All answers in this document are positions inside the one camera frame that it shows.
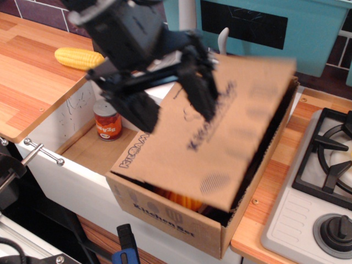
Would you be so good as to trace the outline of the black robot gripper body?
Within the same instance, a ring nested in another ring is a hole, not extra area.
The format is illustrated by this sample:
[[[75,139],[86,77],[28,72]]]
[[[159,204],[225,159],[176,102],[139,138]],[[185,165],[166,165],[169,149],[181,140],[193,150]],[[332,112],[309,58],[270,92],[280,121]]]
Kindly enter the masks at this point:
[[[106,56],[89,70],[102,92],[132,94],[178,82],[182,50],[204,50],[196,30],[171,31],[155,5],[158,1],[63,1],[69,21],[83,28]]]

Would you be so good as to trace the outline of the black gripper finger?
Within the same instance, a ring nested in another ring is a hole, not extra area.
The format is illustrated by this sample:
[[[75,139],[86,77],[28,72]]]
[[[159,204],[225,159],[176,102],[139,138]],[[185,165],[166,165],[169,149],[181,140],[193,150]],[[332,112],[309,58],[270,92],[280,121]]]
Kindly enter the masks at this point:
[[[140,130],[152,133],[158,122],[159,105],[142,91],[137,93],[102,92],[104,99]]]
[[[177,65],[178,83],[188,95],[188,100],[206,121],[216,114],[218,91],[213,77],[214,63],[208,52],[187,46],[182,50]]]

